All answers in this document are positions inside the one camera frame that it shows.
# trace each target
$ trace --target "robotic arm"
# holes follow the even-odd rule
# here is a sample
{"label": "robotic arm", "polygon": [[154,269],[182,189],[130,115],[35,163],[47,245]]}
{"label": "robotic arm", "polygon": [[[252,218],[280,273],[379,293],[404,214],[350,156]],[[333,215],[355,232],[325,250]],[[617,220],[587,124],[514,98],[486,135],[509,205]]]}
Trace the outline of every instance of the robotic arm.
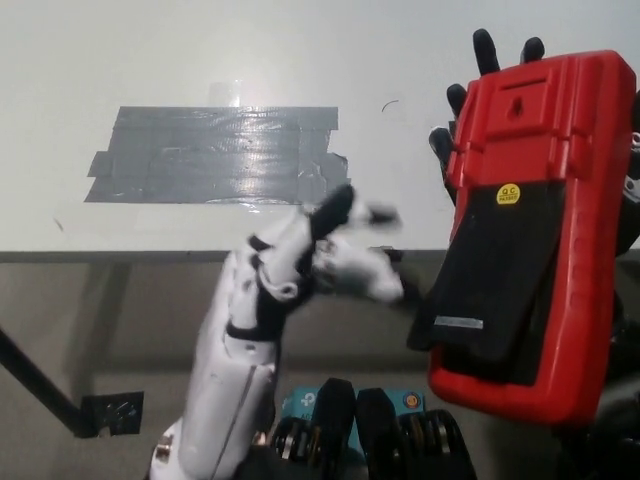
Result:
{"label": "robotic arm", "polygon": [[396,213],[338,189],[231,252],[202,324],[182,418],[154,449],[150,480],[229,480],[272,419],[287,316],[316,291],[383,303],[404,296],[383,252],[352,248],[333,231],[397,222]]}

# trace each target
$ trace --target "table surface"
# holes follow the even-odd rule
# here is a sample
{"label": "table surface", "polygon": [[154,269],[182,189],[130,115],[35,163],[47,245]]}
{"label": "table surface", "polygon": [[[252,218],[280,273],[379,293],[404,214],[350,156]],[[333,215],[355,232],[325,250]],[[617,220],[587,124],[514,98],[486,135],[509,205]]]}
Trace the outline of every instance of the table surface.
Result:
{"label": "table surface", "polygon": [[444,92],[477,76],[472,32],[503,65],[528,37],[549,55],[617,50],[640,69],[640,3],[605,0],[9,0],[0,16],[0,256],[211,256],[287,205],[85,203],[123,106],[338,107],[329,151],[403,228],[362,246],[447,247],[453,208],[429,150]]}

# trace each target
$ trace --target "yellow sticker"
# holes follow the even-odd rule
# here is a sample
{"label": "yellow sticker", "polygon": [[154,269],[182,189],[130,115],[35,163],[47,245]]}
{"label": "yellow sticker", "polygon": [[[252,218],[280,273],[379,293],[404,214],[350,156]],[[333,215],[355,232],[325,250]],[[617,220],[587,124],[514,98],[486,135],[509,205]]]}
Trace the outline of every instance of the yellow sticker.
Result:
{"label": "yellow sticker", "polygon": [[513,205],[520,200],[520,187],[515,183],[507,183],[498,190],[496,201],[498,205]]}

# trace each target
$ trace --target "tape piece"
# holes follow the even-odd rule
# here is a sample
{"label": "tape piece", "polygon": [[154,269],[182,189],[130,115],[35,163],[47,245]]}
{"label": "tape piece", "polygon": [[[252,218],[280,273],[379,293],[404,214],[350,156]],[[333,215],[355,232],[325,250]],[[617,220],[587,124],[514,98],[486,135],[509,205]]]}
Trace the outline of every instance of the tape piece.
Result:
{"label": "tape piece", "polygon": [[337,108],[122,107],[86,202],[317,203],[349,181]]}
{"label": "tape piece", "polygon": [[209,85],[209,102],[211,107],[239,107],[242,97],[242,81],[216,82]]}

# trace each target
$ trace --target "gray floor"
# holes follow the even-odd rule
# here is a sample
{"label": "gray floor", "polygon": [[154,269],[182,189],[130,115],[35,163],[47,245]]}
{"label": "gray floor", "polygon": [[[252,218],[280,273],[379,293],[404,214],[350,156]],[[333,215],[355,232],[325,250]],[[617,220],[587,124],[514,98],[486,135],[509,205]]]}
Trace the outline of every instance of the gray floor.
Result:
{"label": "gray floor", "polygon": [[[0,478],[142,479],[152,445],[180,414],[191,350],[218,269],[195,264],[0,268],[2,328],[65,392],[75,398],[145,392],[140,435],[75,440],[0,369]],[[627,265],[627,274],[619,272],[626,299],[634,299],[635,269]],[[632,314],[640,310],[635,303],[629,305]],[[315,301],[289,324],[279,395],[329,375],[357,386],[425,388],[424,358],[403,346],[408,323],[367,304]],[[442,405],[428,398],[432,406]],[[449,408],[481,480],[549,478],[556,445],[544,430]]]}

